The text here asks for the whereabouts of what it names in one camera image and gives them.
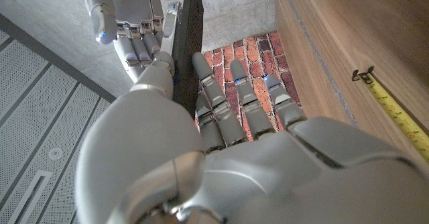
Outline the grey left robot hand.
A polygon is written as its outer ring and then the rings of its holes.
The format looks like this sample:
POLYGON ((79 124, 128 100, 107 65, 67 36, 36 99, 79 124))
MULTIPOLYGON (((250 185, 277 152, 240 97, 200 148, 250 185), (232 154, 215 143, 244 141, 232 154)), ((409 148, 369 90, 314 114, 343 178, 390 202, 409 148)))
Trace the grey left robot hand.
POLYGON ((428 167, 326 117, 307 118, 272 74, 276 131, 237 60, 252 140, 205 57, 199 121, 172 99, 172 57, 159 52, 88 132, 75 198, 81 223, 427 223, 428 167))

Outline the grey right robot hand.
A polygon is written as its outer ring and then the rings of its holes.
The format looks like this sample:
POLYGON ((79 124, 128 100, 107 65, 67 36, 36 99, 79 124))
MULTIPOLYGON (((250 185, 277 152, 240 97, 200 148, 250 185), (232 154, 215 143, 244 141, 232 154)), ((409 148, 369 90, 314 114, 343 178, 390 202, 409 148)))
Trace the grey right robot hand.
POLYGON ((160 0, 84 0, 95 40, 114 45, 133 82, 160 51, 164 14, 160 0))

